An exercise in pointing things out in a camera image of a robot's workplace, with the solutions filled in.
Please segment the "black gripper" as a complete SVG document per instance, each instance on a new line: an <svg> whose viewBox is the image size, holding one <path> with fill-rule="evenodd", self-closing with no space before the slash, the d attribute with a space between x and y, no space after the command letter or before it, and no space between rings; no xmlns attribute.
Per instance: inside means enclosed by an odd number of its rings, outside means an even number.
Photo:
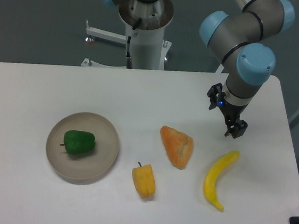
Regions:
<svg viewBox="0 0 299 224"><path fill-rule="evenodd" d="M245 120L240 119L241 113L248 105L247 99L238 98L232 94L225 93L223 104L221 105L221 112L225 117L225 124L227 131L225 137L232 135L234 139L241 137L247 129Z"/></svg>

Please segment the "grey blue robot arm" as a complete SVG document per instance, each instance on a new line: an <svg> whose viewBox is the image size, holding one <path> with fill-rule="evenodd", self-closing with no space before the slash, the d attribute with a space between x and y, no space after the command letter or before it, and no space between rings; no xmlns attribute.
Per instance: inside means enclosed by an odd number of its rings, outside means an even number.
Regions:
<svg viewBox="0 0 299 224"><path fill-rule="evenodd" d="M117 6L126 26L124 45L128 69L158 70L164 65L164 30L170 24L174 8L171 0L102 0ZM200 25L200 37L228 78L213 85L207 96L210 109L219 108L227 126L226 135L238 138L247 129L240 118L243 110L269 79L276 65L273 51L262 45L265 38L291 27L295 20L288 0L236 0L241 9L230 17L213 12Z"/></svg>

